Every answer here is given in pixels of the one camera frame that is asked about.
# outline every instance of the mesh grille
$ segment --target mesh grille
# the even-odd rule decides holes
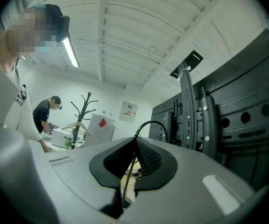
[[[156,172],[162,165],[161,155],[138,140],[137,157],[141,166],[142,176],[148,176]]]

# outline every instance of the fluorescent light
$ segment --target fluorescent light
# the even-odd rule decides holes
[[[79,67],[79,64],[78,64],[78,62],[77,62],[77,60],[76,60],[76,58],[75,58],[75,56],[74,56],[74,52],[73,52],[73,50],[72,50],[72,46],[71,46],[71,44],[70,44],[70,40],[69,40],[69,38],[67,37],[67,38],[63,41],[63,43],[64,43],[64,46],[65,46],[65,48],[66,48],[66,51],[67,51],[67,53],[68,53],[68,55],[69,55],[70,61],[72,62],[72,65],[73,65],[74,67]]]
[[[196,57],[197,59],[199,59],[195,54],[193,54],[194,57]],[[199,59],[200,60],[200,59]]]

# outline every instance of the black panel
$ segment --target black panel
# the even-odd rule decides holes
[[[189,72],[191,72],[197,65],[203,60],[203,57],[193,50],[181,63],[186,63],[186,66],[189,68]],[[179,72],[181,69],[178,69],[181,64],[170,74],[172,77],[178,79]]]
[[[220,162],[259,189],[269,181],[269,31],[264,30],[230,61],[193,85],[198,151],[205,138],[201,87],[215,102]],[[154,107],[152,120],[162,122],[165,111],[176,113],[174,103],[178,104],[178,116],[175,116],[173,144],[179,145],[184,129],[181,93]],[[159,140],[153,129],[151,126],[149,138]]]

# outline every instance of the cable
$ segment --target cable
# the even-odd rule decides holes
[[[45,136],[45,135],[46,135],[46,132],[45,132],[43,138],[47,138],[49,135],[51,135],[51,133],[49,135],[47,135],[47,136]]]
[[[130,176],[131,176],[131,173],[132,173],[132,169],[133,169],[133,166],[134,166],[134,163],[135,163],[135,159],[136,159],[136,156],[134,154],[134,157],[133,157],[133,160],[132,160],[132,164],[131,164],[131,167],[129,169],[129,173],[127,175],[127,179],[126,179],[126,184],[125,184],[125,187],[124,187],[124,191],[123,191],[122,206],[124,206],[125,195],[126,195],[126,191],[127,191],[127,186],[128,186],[128,182],[129,182],[129,179],[130,179]]]
[[[249,181],[249,184],[250,184],[250,185],[252,185],[252,181],[254,180],[254,177],[255,177],[255,172],[256,172],[256,166],[257,166],[258,156],[259,156],[259,146],[256,145],[255,165],[254,165],[254,169],[253,169],[253,171],[252,171],[251,178],[250,178],[250,181]]]
[[[142,128],[145,127],[147,124],[150,124],[150,123],[156,123],[156,124],[159,124],[159,125],[163,128],[163,131],[164,131],[164,134],[165,134],[165,137],[166,137],[166,143],[169,143],[166,128],[165,128],[164,125],[161,124],[159,121],[155,121],[155,120],[149,120],[149,121],[143,123],[140,127],[138,127],[138,129],[137,129],[135,135],[133,136],[133,138],[136,139],[136,138],[138,137],[138,135],[139,135],[139,132],[142,130]]]

